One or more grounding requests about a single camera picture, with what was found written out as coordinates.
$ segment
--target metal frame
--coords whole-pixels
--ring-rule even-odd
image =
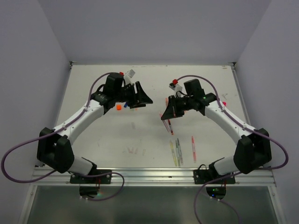
[[[36,196],[36,190],[37,190],[37,185],[31,184],[28,189],[28,193],[26,195],[26,199],[25,199],[25,202],[23,205],[23,210],[19,217],[18,224],[26,224],[27,223],[27,221],[29,219],[30,212],[31,212],[32,204],[33,204],[34,198]]]
[[[195,168],[98,168],[111,169],[113,172],[122,174],[125,178],[125,186],[195,186],[193,179],[193,170]],[[52,168],[35,168],[33,177],[38,178],[52,171]],[[70,174],[60,174],[58,172],[38,181],[35,185],[46,186],[79,186],[79,184],[70,184]],[[247,175],[240,174],[235,177],[238,186],[275,186],[273,174],[268,170],[256,170]],[[113,175],[109,186],[120,186],[122,184],[121,177]]]
[[[277,194],[276,186],[269,186],[268,190],[269,190],[269,194],[271,197],[271,201],[273,204],[273,208],[274,208],[274,211],[276,214],[278,224],[287,224],[285,214],[284,214],[284,211],[282,209],[282,206],[281,206],[278,194]]]

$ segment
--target red cap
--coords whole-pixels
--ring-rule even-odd
[[[172,81],[172,83],[173,83],[174,85],[176,85],[176,84],[178,84],[178,81],[177,81],[176,79],[174,79],[174,80]]]

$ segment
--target cable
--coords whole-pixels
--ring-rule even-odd
[[[100,77],[98,77],[98,78],[93,82],[93,84],[92,84],[92,86],[91,86],[91,88],[90,88],[90,90],[89,90],[89,94],[88,94],[88,99],[87,99],[86,107],[88,107],[89,104],[90,104],[90,96],[91,96],[91,94],[92,94],[94,85],[95,85],[101,78],[103,78],[104,76],[107,76],[107,75],[109,75],[109,74],[110,74],[110,72],[105,73],[104,75],[101,75]],[[16,182],[16,183],[33,183],[33,182],[39,181],[39,180],[41,180],[41,179],[43,179],[43,178],[45,178],[45,177],[47,177],[47,176],[53,174],[53,173],[55,172],[55,170],[53,170],[53,171],[47,173],[47,174],[44,175],[44,176],[41,176],[41,177],[36,178],[36,179],[33,179],[33,180],[27,180],[27,181],[17,180],[17,179],[15,179],[15,178],[11,177],[11,176],[6,172],[4,163],[5,163],[5,160],[6,160],[7,156],[8,156],[11,152],[13,152],[14,150],[16,150],[17,148],[22,147],[22,146],[24,146],[24,145],[27,145],[27,144],[29,144],[29,143],[35,142],[35,141],[39,141],[39,140],[48,138],[48,137],[50,137],[50,136],[52,136],[52,135],[54,135],[54,134],[59,133],[59,132],[62,131],[63,129],[65,129],[65,128],[69,127],[70,125],[72,125],[73,123],[75,123],[80,117],[82,117],[82,115],[83,115],[85,112],[86,112],[86,110],[83,110],[83,111],[82,111],[82,112],[81,112],[75,119],[73,119],[73,120],[70,121],[68,124],[66,124],[64,128],[62,127],[62,128],[60,128],[60,129],[58,129],[58,130],[56,130],[56,131],[54,131],[54,132],[52,132],[52,133],[50,133],[50,134],[47,134],[47,135],[44,135],[44,136],[41,136],[41,137],[38,137],[38,138],[34,138],[34,139],[31,139],[31,140],[22,142],[22,143],[20,143],[20,144],[18,144],[18,145],[16,145],[16,146],[10,148],[10,149],[3,155],[2,160],[1,160],[1,171],[2,171],[3,175],[4,175],[7,179],[9,179],[10,181],[13,181],[13,182]]]
[[[182,78],[186,78],[186,77],[195,77],[195,78],[203,79],[203,80],[205,80],[206,82],[208,82],[208,83],[211,85],[211,87],[213,88],[214,92],[215,92],[215,95],[216,95],[216,98],[217,98],[217,103],[218,103],[218,106],[220,107],[220,109],[221,109],[221,110],[222,110],[222,111],[223,111],[223,112],[224,112],[224,113],[225,113],[225,114],[226,114],[226,115],[227,115],[233,122],[235,122],[238,126],[240,126],[240,127],[243,128],[243,125],[242,125],[241,123],[239,123],[236,119],[234,119],[234,118],[233,118],[233,117],[232,117],[226,110],[223,110],[223,107],[222,107],[222,105],[221,105],[221,103],[220,103],[220,98],[219,98],[218,92],[217,92],[215,86],[213,85],[213,83],[211,83],[208,79],[206,79],[206,78],[204,78],[204,77],[196,76],[196,75],[185,75],[185,76],[182,76],[182,77],[178,78],[177,80],[180,80],[180,79],[182,79]],[[273,138],[271,138],[271,137],[269,137],[269,136],[266,136],[266,135],[263,135],[263,134],[261,134],[261,133],[259,133],[259,132],[254,131],[254,130],[251,130],[251,129],[247,128],[247,127],[244,128],[244,129],[245,129],[246,131],[249,131],[249,132],[254,133],[254,134],[256,134],[256,135],[259,135],[259,136],[261,136],[261,137],[263,137],[263,138],[265,138],[265,139],[267,139],[267,140],[272,141],[273,143],[275,143],[276,145],[278,145],[278,146],[282,149],[282,151],[284,152],[284,154],[285,154],[285,161],[284,161],[281,165],[278,165],[278,166],[275,166],[275,167],[270,167],[270,168],[258,168],[258,169],[263,169],[263,170],[279,169],[279,168],[284,167],[284,166],[288,163],[288,161],[289,161],[289,155],[288,155],[288,152],[286,151],[286,149],[285,149],[285,148],[284,148],[278,141],[276,141],[275,139],[273,139]],[[211,183],[214,183],[214,182],[216,182],[216,181],[220,181],[220,180],[223,180],[223,179],[232,177],[232,176],[239,175],[240,173],[241,173],[241,172],[238,172],[238,173],[235,173],[235,174],[232,174],[232,175],[226,175],[226,176],[224,176],[224,177],[221,177],[221,178],[218,178],[218,179],[209,181],[209,182],[205,183],[204,185],[202,185],[202,186],[200,187],[200,189],[199,189],[198,192],[196,193],[196,196],[195,196],[195,199],[194,199],[194,203],[193,203],[194,214],[195,214],[195,216],[196,216],[196,218],[197,218],[197,220],[198,220],[198,222],[199,222],[200,224],[202,224],[202,222],[201,222],[201,220],[199,219],[199,216],[198,216],[197,211],[196,211],[196,201],[197,201],[197,197],[198,197],[199,193],[201,192],[201,190],[202,190],[206,185],[208,185],[208,184],[211,184]],[[222,201],[222,200],[220,200],[220,201],[221,201],[222,203],[228,205],[230,208],[232,208],[232,209],[234,210],[234,212],[235,212],[235,213],[237,214],[237,216],[238,216],[238,222],[239,222],[239,223],[242,223],[241,217],[240,217],[240,215],[238,214],[237,210],[236,210],[234,207],[232,207],[229,203],[227,203],[227,202],[225,202],[225,201]]]
[[[117,173],[117,172],[109,172],[109,173],[104,173],[104,174],[99,174],[99,175],[81,175],[81,174],[77,174],[77,175],[79,175],[81,177],[85,177],[85,178],[95,178],[95,177],[112,175],[112,174],[116,174],[116,175],[118,175],[122,178],[122,185],[119,188],[119,190],[116,191],[113,195],[110,195],[108,197],[104,197],[104,198],[100,198],[100,199],[87,198],[88,201],[100,202],[100,201],[105,201],[105,200],[108,200],[110,198],[113,198],[114,196],[117,196],[123,189],[123,185],[125,184],[125,178],[123,177],[123,175],[121,175],[120,173]]]
[[[179,92],[180,94],[184,95],[184,96],[187,96],[187,94],[183,93],[182,91],[177,91],[177,92],[176,92],[176,96],[177,96],[177,97],[178,97],[178,92]]]

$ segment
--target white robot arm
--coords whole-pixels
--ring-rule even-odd
[[[170,87],[175,91],[175,94],[168,97],[168,105],[161,120],[182,117],[185,114],[184,111],[194,109],[217,123],[236,144],[234,155],[219,159],[209,165],[209,169],[206,171],[206,181],[236,171],[248,174],[271,160],[270,141],[245,130],[245,128],[269,136],[266,130],[263,128],[256,130],[249,124],[246,124],[230,112],[220,101],[221,109],[216,96],[212,93],[205,94],[198,79],[185,82],[184,86],[187,94],[181,97],[182,87],[179,87],[177,80],[170,83]],[[239,123],[243,124],[243,127],[236,125],[223,112],[224,110]]]
[[[60,173],[97,174],[97,166],[87,159],[75,156],[71,146],[91,123],[106,114],[116,102],[126,102],[130,108],[144,107],[146,104],[153,103],[139,82],[135,84],[131,82],[133,75],[132,70],[125,75],[110,73],[103,85],[103,90],[101,91],[102,86],[100,86],[81,109],[53,129],[44,128],[40,136],[51,134],[59,129],[62,131],[39,140],[37,159]]]

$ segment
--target white wall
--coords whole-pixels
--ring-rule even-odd
[[[271,0],[39,0],[62,49],[88,64],[235,62]]]
[[[250,121],[288,150],[289,164],[274,176],[288,224],[299,223],[298,0],[272,0],[236,68]],[[275,145],[272,155],[272,165],[284,161]]]
[[[36,0],[0,1],[0,157],[12,146],[53,126],[68,77],[68,60]],[[13,153],[10,175],[30,179],[37,144]],[[0,223],[15,224],[27,184],[0,173]]]

